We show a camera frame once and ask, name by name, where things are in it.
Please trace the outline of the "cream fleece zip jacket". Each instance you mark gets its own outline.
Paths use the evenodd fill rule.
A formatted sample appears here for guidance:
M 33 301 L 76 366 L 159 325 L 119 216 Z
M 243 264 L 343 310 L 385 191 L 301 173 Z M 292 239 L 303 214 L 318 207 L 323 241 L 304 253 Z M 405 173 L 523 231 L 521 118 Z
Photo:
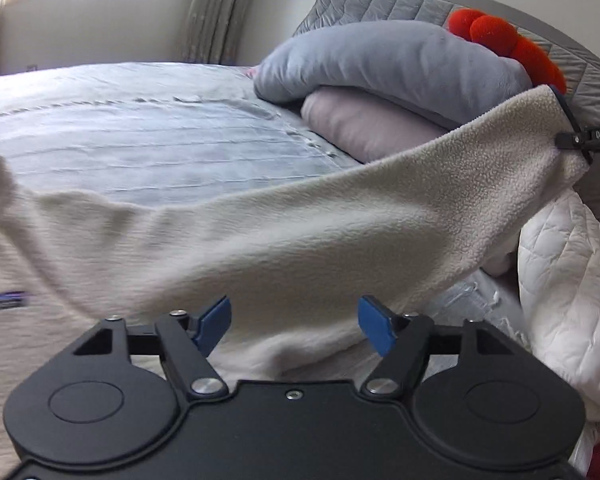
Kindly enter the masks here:
M 102 318 L 147 323 L 227 296 L 215 363 L 273 378 L 358 341 L 372 294 L 414 308 L 494 256 L 588 170 L 558 150 L 565 104 L 536 88 L 441 138 L 329 176 L 190 207 L 37 193 L 0 156 L 0 478 L 16 464 L 3 405 Z

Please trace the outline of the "grey quilted headboard cushion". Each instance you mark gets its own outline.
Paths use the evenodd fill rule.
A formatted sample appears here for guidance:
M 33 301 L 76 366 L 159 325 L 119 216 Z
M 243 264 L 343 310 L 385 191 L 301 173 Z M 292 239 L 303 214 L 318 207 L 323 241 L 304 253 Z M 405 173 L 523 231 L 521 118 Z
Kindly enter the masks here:
M 452 34 L 506 53 L 521 62 L 535 82 L 552 82 L 565 93 L 570 110 L 585 137 L 600 143 L 600 63 L 588 52 L 549 30 L 544 38 L 550 52 L 522 33 L 524 26 L 542 23 L 526 14 L 490 4 L 490 13 L 468 9 L 469 0 L 317 0 L 300 32 L 336 24 L 389 18 L 444 23 Z M 371 162 L 422 144 L 455 122 L 402 103 L 393 96 L 345 86 L 306 87 L 301 116 L 309 126 L 361 162 Z M 541 260 L 594 259 L 600 255 L 600 155 L 576 192 L 558 198 L 524 228 L 520 254 Z

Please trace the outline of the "white quilted blanket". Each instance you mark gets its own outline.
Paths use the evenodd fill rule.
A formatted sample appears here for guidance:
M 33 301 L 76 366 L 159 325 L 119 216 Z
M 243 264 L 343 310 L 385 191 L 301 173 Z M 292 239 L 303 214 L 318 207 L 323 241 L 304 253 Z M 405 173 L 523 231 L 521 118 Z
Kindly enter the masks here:
M 584 474 L 600 442 L 600 222 L 573 190 L 522 228 L 518 283 L 532 354 L 584 402 L 586 422 L 570 457 Z

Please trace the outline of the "red plush toy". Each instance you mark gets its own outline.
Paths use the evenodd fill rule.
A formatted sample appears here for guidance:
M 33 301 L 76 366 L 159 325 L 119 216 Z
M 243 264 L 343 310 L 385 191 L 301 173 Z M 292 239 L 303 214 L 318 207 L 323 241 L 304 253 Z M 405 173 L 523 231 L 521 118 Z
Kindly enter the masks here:
M 498 56 L 512 58 L 527 72 L 532 84 L 549 84 L 567 93 L 562 70 L 535 42 L 522 36 L 508 21 L 477 9 L 457 9 L 448 18 L 448 29 L 474 44 L 480 44 Z

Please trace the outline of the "grey blue plush pillow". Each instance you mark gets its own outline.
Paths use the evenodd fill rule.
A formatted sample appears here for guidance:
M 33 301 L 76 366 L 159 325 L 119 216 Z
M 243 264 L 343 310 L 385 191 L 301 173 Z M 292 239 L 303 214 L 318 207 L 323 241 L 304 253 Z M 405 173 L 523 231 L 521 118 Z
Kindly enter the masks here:
M 254 91 L 284 104 L 321 87 L 360 89 L 451 130 L 530 89 L 510 58 L 420 21 L 325 27 L 278 46 L 257 67 Z

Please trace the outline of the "pink pillow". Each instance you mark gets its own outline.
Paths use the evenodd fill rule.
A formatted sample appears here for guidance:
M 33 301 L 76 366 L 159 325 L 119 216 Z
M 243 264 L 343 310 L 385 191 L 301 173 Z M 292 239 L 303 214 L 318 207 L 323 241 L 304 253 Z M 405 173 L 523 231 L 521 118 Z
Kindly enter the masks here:
M 301 117 L 313 132 L 364 164 L 446 133 L 422 116 L 352 88 L 318 88 L 304 99 Z

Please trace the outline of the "grey checked bedspread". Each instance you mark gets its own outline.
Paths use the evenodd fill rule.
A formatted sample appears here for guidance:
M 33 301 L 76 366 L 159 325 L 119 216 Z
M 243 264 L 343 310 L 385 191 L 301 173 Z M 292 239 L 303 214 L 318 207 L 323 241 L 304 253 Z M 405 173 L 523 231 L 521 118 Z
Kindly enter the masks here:
M 17 185 L 76 191 L 40 255 L 0 228 L 0 367 L 48 359 L 100 318 L 149 321 L 226 295 L 220 353 L 283 366 L 359 349 L 317 304 L 246 306 L 265 282 L 200 289 L 181 216 L 194 203 L 356 166 L 294 113 L 258 100 L 238 68 L 84 65 L 0 77 L 0 204 Z

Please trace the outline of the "right grey curtain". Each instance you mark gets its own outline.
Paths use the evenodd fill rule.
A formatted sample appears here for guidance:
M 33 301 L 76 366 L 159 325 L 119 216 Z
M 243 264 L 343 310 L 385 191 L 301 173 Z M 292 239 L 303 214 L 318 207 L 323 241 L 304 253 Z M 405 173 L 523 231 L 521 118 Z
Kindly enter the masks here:
M 252 0 L 192 0 L 185 20 L 185 63 L 234 65 Z

